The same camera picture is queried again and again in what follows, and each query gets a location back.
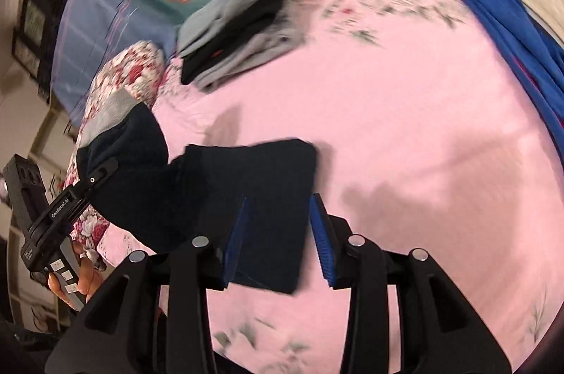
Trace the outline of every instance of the folded black garment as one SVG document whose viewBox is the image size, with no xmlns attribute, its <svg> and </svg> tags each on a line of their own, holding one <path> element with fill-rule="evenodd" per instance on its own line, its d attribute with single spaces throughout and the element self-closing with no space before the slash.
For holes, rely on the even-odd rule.
<svg viewBox="0 0 564 374">
<path fill-rule="evenodd" d="M 182 83 L 189 85 L 199 74 L 229 57 L 272 25 L 283 3 L 284 0 L 257 0 L 230 20 L 207 44 L 184 58 Z"/>
<path fill-rule="evenodd" d="M 119 110 L 123 103 L 114 100 L 125 98 L 123 92 L 108 101 L 114 110 L 110 115 L 99 112 L 107 121 L 87 125 L 92 127 L 85 128 L 86 140 L 77 152 L 81 179 L 110 157 L 118 161 L 117 171 L 92 196 L 92 206 L 155 252 L 165 253 L 196 235 L 225 243 L 245 200 L 248 221 L 232 281 L 294 292 L 314 185 L 315 147 L 297 139 L 235 148 L 190 145 L 168 164 L 153 114 L 135 102 Z"/>
</svg>

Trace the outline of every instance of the silver screw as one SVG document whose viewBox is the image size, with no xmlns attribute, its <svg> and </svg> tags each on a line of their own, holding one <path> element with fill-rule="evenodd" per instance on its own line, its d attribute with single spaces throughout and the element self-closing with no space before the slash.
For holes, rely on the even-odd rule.
<svg viewBox="0 0 564 374">
<path fill-rule="evenodd" d="M 358 234 L 354 234 L 349 237 L 349 244 L 352 246 L 363 246 L 366 243 L 366 239 L 363 236 L 359 236 Z"/>
<path fill-rule="evenodd" d="M 209 239 L 206 236 L 197 236 L 192 239 L 192 245 L 196 248 L 202 248 L 204 246 L 208 246 L 210 243 Z"/>
<path fill-rule="evenodd" d="M 147 253 L 143 252 L 143 250 L 136 250 L 129 254 L 129 261 L 132 263 L 139 263 L 145 259 Z"/>
<path fill-rule="evenodd" d="M 411 255 L 418 261 L 425 261 L 429 257 L 429 253 L 422 248 L 416 248 Z"/>
</svg>

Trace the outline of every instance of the blue fabric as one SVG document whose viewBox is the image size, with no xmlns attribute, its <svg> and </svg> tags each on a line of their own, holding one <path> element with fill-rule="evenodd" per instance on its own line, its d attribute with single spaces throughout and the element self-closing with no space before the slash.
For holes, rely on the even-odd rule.
<svg viewBox="0 0 564 374">
<path fill-rule="evenodd" d="M 552 135 L 562 160 L 564 50 L 534 24 L 520 0 L 464 0 L 464 3 L 486 28 L 497 49 L 523 85 Z"/>
<path fill-rule="evenodd" d="M 139 41 L 152 41 L 165 59 L 176 50 L 176 29 L 129 0 L 68 0 L 57 36 L 51 88 L 75 126 L 84 117 L 98 70 Z"/>
</svg>

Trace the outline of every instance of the pink bed sheet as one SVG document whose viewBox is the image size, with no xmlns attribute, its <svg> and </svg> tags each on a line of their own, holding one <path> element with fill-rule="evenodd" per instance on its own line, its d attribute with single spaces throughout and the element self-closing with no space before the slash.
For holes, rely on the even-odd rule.
<svg viewBox="0 0 564 374">
<path fill-rule="evenodd" d="M 380 247 L 424 247 L 517 368 L 564 298 L 562 168 L 511 70 L 459 0 L 303 0 L 307 43 L 203 95 L 170 66 L 154 114 L 186 144 L 300 137 L 319 147 L 328 211 Z M 140 246 L 111 226 L 99 250 Z M 312 241 L 293 296 L 209 292 L 214 347 L 255 373 L 335 374 L 347 291 Z M 399 369 L 391 293 L 391 372 Z"/>
</svg>

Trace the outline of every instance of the human hand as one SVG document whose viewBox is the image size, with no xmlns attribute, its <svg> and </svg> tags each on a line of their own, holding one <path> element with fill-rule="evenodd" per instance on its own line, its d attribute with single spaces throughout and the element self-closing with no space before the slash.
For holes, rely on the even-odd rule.
<svg viewBox="0 0 564 374">
<path fill-rule="evenodd" d="M 77 242 L 72 242 L 72 248 L 77 256 L 84 253 L 84 246 Z M 94 267 L 94 263 L 88 258 L 79 258 L 80 270 L 78 273 L 78 292 L 86 295 L 86 302 L 92 297 L 100 285 L 104 281 L 98 269 Z M 55 293 L 63 302 L 65 302 L 69 307 L 74 308 L 71 305 L 70 300 L 67 298 L 61 285 L 55 274 L 49 273 L 49 289 Z"/>
</svg>

